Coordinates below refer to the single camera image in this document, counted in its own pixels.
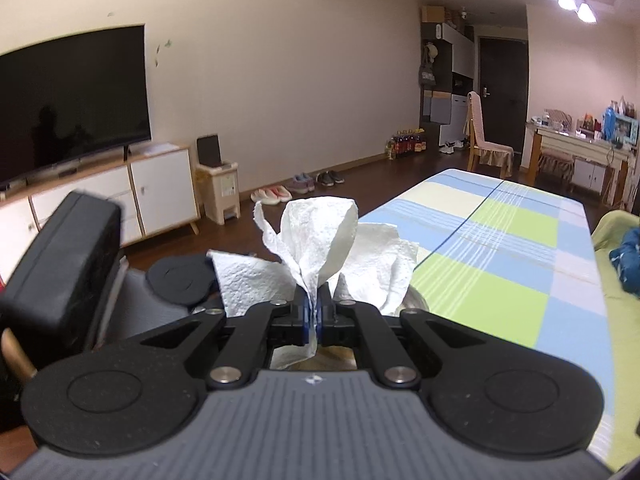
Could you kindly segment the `white paper towel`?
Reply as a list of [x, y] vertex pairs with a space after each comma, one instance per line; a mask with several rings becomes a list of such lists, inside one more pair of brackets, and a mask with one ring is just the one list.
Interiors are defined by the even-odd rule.
[[256, 204], [254, 222], [277, 262], [218, 250], [206, 254], [229, 316], [261, 302], [291, 300], [300, 287], [310, 301], [311, 322], [317, 323], [323, 285], [334, 300], [372, 304], [388, 316], [400, 312], [419, 245], [401, 238], [396, 226], [361, 222], [353, 200], [332, 196], [287, 203], [278, 230]]

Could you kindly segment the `white wooden tv cabinet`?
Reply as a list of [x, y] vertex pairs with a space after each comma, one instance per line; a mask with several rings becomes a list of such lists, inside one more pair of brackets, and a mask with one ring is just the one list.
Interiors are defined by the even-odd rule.
[[71, 192], [110, 200], [122, 211], [120, 244], [128, 246], [200, 218], [189, 149], [152, 144], [126, 159], [111, 157], [64, 178], [1, 195], [1, 281], [6, 283], [51, 214]]

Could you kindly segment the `pink white slippers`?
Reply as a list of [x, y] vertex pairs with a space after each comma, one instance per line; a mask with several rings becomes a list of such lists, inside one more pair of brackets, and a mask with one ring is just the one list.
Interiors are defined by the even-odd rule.
[[250, 194], [250, 199], [255, 204], [262, 203], [267, 206], [276, 206], [292, 200], [292, 194], [283, 185], [273, 185], [269, 188], [258, 188]]

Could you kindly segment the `grey sneakers pair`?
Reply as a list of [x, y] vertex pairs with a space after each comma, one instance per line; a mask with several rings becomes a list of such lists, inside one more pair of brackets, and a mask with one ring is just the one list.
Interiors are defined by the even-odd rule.
[[314, 192], [316, 186], [314, 185], [314, 177], [309, 174], [296, 174], [288, 181], [285, 187], [288, 192], [294, 194], [307, 194]]

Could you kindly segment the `dark sneakers pair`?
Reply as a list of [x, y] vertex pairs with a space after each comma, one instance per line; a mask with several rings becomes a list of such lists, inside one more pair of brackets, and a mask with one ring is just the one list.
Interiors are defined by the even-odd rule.
[[325, 188], [345, 183], [345, 179], [335, 170], [321, 171], [316, 175], [316, 182]]

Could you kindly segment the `checkered blue green tablecloth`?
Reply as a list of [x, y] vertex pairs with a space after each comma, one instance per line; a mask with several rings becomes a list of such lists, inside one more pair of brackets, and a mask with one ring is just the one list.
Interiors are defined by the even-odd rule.
[[604, 411], [590, 452], [613, 461], [614, 363], [585, 209], [536, 188], [447, 169], [363, 216], [419, 246], [411, 279], [451, 321], [573, 362]]

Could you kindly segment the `bottles pack on floor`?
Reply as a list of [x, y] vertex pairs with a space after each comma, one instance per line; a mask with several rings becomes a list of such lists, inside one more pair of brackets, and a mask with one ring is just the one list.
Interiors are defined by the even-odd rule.
[[397, 131], [386, 142], [385, 154], [390, 160], [426, 150], [426, 135], [422, 128]]

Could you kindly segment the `black flat television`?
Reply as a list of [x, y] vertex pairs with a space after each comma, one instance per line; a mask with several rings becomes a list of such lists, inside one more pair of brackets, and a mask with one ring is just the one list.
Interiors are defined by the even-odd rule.
[[152, 138], [145, 28], [93, 30], [1, 55], [1, 184]]

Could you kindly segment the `wooden chair with pink cover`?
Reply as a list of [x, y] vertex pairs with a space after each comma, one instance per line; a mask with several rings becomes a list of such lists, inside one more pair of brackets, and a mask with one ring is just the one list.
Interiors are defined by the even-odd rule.
[[474, 172], [478, 165], [497, 167], [502, 180], [510, 178], [513, 170], [513, 148], [485, 139], [482, 103], [480, 95], [475, 91], [468, 94], [465, 131], [470, 141], [466, 170]]

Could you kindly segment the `dark entrance door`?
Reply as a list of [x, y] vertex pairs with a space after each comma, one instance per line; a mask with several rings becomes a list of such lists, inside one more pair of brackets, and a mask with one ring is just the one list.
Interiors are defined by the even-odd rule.
[[527, 42], [480, 38], [478, 73], [485, 139], [522, 154], [528, 99]]

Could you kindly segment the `tall dark white cabinet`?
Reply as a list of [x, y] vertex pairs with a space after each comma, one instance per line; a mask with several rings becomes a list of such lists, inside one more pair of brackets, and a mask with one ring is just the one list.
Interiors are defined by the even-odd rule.
[[444, 6], [420, 10], [420, 128], [435, 150], [451, 154], [464, 147], [468, 94], [473, 89], [473, 38], [462, 14]]

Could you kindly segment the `blue patterned blanket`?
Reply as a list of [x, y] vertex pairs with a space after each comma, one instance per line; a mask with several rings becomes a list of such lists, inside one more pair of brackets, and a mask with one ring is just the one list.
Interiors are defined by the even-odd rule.
[[608, 254], [624, 292], [640, 295], [640, 229], [625, 233], [620, 246]]

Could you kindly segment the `white wooden side table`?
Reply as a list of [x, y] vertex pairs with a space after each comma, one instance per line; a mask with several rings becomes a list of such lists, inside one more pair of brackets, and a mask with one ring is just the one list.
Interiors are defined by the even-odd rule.
[[631, 206], [634, 200], [634, 168], [637, 160], [631, 151], [614, 148], [605, 141], [578, 138], [574, 134], [556, 131], [534, 122], [526, 122], [525, 139], [522, 161], [528, 186], [535, 184], [542, 151], [551, 150], [612, 168], [613, 177], [604, 187], [605, 203], [614, 208], [622, 206], [626, 209]]

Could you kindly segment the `blue bottle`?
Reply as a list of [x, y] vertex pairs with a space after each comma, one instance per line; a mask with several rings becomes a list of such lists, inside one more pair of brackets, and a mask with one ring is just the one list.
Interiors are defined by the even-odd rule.
[[616, 111], [612, 106], [608, 106], [603, 114], [602, 138], [609, 141], [614, 136], [616, 122]]

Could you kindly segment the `light blue microwave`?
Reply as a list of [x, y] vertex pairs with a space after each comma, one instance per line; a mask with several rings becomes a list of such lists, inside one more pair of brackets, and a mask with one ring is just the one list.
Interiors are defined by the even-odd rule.
[[615, 115], [612, 139], [623, 145], [635, 148], [638, 143], [639, 122], [637, 119], [621, 114]]

